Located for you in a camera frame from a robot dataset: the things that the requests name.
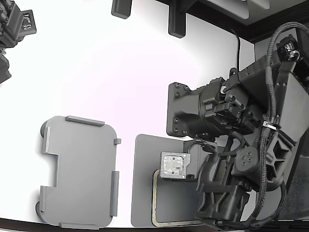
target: black bracket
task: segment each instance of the black bracket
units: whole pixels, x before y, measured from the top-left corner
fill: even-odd
[[[171,0],[169,5],[169,34],[185,36],[186,13],[197,0]]]
[[[132,0],[113,0],[112,15],[127,19],[131,15]]]

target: gray plastic tray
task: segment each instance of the gray plastic tray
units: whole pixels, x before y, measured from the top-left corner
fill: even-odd
[[[100,229],[117,216],[114,129],[104,122],[56,116],[41,128],[43,153],[57,156],[56,185],[41,186],[38,216],[62,228]]]

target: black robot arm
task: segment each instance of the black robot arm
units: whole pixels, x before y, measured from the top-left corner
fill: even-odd
[[[308,34],[301,24],[282,25],[267,54],[240,72],[231,69],[227,80],[220,77],[196,90],[180,83],[169,85],[168,135],[190,136],[192,144],[203,148],[228,135],[224,150],[208,150],[211,154],[195,178],[201,193],[196,217],[206,224],[256,229],[276,219],[285,202],[283,172],[294,161],[292,149],[309,127],[309,56],[292,35],[274,51],[277,37],[291,27]],[[256,135],[251,144],[245,140],[250,134]],[[231,150],[234,139],[240,145]],[[277,188],[282,193],[278,209],[257,221],[266,191]],[[240,222],[252,189],[259,192],[256,207],[247,221]]]
[[[0,0],[0,84],[11,78],[4,50],[15,47],[25,36],[35,33],[32,10],[21,11],[14,1]]]

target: white table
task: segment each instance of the white table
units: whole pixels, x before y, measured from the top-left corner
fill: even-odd
[[[138,134],[166,135],[168,86],[191,89],[227,78],[236,64],[234,35],[187,16],[187,35],[168,35],[168,6],[134,0],[127,20],[112,0],[17,0],[34,11],[38,32],[7,50],[12,78],[0,86],[0,218],[40,222],[40,186],[53,186],[56,159],[43,155],[40,128],[53,116],[105,121],[117,132],[118,217],[132,227],[134,145]],[[242,41],[241,67],[254,62]]]

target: black wire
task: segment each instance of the black wire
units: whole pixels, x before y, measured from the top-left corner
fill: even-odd
[[[306,35],[309,37],[309,30],[306,28],[303,24],[297,23],[297,22],[289,22],[281,25],[275,33],[270,38],[270,42],[267,49],[267,66],[266,66],[266,86],[268,88],[270,99],[271,99],[271,110],[270,110],[270,122],[273,123],[274,119],[277,117],[276,115],[276,95],[275,95],[275,88],[272,78],[272,53],[275,48],[276,41],[280,34],[284,31],[287,31],[288,29],[292,28],[299,28],[303,30]]]
[[[233,143],[234,143],[234,137],[229,135],[228,138],[227,138],[227,142],[226,142],[226,145],[225,145],[223,152],[231,151],[231,147],[232,147]]]
[[[278,205],[278,208],[277,210],[271,215],[271,218],[273,220],[276,219],[276,217],[279,215],[280,211],[282,210],[284,204],[285,204],[285,201],[286,201],[286,197],[287,197],[287,192],[286,192],[286,185],[285,185],[285,182],[284,180],[282,181],[281,185],[280,185],[280,189],[281,189],[281,198],[280,198],[280,202],[279,202],[279,205]]]
[[[192,143],[189,145],[189,147],[188,147],[188,153],[190,153],[190,150],[191,150],[191,148],[192,148],[194,145],[206,146],[206,147],[208,147],[208,148],[212,151],[212,153],[215,153],[215,152],[216,152],[215,149],[214,149],[211,145],[209,145],[208,143],[206,143],[206,142],[204,142],[204,141],[195,141],[195,142],[192,142]]]
[[[240,60],[240,37],[237,35],[237,33],[230,28],[230,31],[233,32],[233,34],[237,37],[238,40],[238,47],[237,47],[237,70],[239,71],[239,60]]]

